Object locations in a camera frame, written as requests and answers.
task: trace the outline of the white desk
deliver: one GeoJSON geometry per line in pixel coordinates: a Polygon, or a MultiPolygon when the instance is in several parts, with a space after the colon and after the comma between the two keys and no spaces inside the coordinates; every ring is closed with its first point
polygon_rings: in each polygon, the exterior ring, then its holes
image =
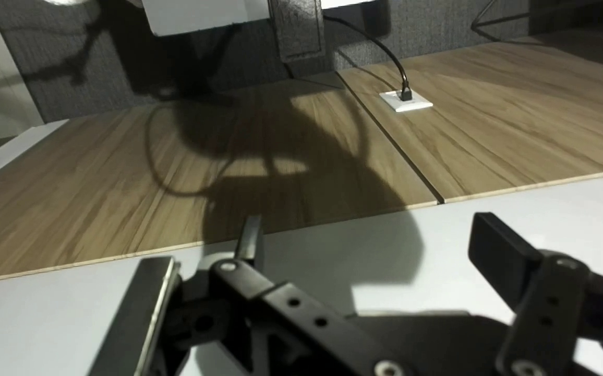
{"type": "MultiPolygon", "coordinates": [[[[178,36],[234,22],[269,19],[269,0],[143,0],[155,36],[178,36]]],[[[372,0],[324,0],[321,9],[340,9],[372,0]]]]}
{"type": "MultiPolygon", "coordinates": [[[[538,248],[566,250],[603,273],[603,180],[479,198],[411,213],[306,227],[267,236],[267,273],[293,280],[346,314],[469,309],[511,320],[509,309],[467,262],[477,212],[495,212],[538,248]]],[[[190,276],[200,257],[234,245],[178,247],[190,276]]],[[[0,282],[0,376],[82,376],[128,289],[138,257],[0,282]]],[[[576,358],[603,373],[603,353],[581,343],[576,358]]],[[[183,369],[239,373],[215,347],[183,369]]]]}

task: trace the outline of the wooden table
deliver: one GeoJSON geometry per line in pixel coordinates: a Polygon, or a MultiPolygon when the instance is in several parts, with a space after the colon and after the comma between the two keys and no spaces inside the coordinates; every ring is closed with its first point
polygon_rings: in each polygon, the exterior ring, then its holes
{"type": "Polygon", "coordinates": [[[0,276],[434,205],[339,75],[76,119],[0,172],[0,276]]]}
{"type": "Polygon", "coordinates": [[[394,114],[392,64],[343,77],[444,200],[603,175],[603,32],[405,60],[437,106],[394,114]]]}

